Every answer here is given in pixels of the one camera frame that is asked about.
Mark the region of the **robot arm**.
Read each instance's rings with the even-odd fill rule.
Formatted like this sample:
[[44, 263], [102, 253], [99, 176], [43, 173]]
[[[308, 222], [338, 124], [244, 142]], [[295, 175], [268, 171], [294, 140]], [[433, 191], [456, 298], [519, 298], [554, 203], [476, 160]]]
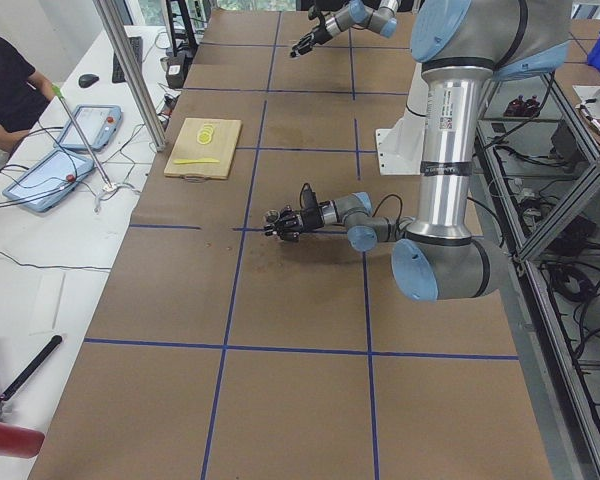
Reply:
[[417, 215], [377, 218], [365, 193], [320, 202], [304, 186], [300, 208], [269, 212], [265, 233], [293, 242], [337, 224], [359, 252], [390, 242], [395, 282], [416, 301], [495, 291], [506, 256], [465, 224], [481, 92], [491, 80], [526, 79], [561, 66], [571, 8], [568, 1], [425, 2], [410, 40], [428, 88]]
[[345, 1], [340, 9], [327, 12], [319, 1], [314, 1], [308, 9], [308, 19], [317, 19], [318, 24], [291, 47], [289, 56], [297, 58], [305, 55], [316, 45], [324, 45], [350, 29], [369, 30], [390, 38], [397, 29], [397, 13], [418, 7], [418, 1], [412, 1], [405, 8], [400, 0], [382, 0], [377, 7], [366, 5], [363, 1]]

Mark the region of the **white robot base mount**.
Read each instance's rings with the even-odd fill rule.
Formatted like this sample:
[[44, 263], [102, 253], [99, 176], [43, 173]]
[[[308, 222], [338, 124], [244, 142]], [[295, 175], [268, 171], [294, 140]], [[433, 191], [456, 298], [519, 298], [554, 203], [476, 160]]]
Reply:
[[416, 73], [404, 114], [376, 131], [383, 175], [454, 175], [455, 142], [462, 124], [461, 93], [449, 69]]

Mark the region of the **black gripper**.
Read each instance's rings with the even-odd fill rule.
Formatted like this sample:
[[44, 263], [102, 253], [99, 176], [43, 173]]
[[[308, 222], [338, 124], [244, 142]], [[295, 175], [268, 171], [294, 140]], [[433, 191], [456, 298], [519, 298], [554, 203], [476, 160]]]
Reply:
[[297, 243], [300, 234], [323, 228], [324, 218], [320, 206], [294, 210], [290, 205], [286, 205], [278, 212], [276, 223], [293, 224], [293, 226], [266, 224], [264, 226], [266, 236], [277, 236], [282, 241]]
[[314, 27], [310, 33], [303, 36], [290, 51], [291, 58], [307, 54], [314, 45], [323, 45], [330, 40], [330, 33], [324, 26]]

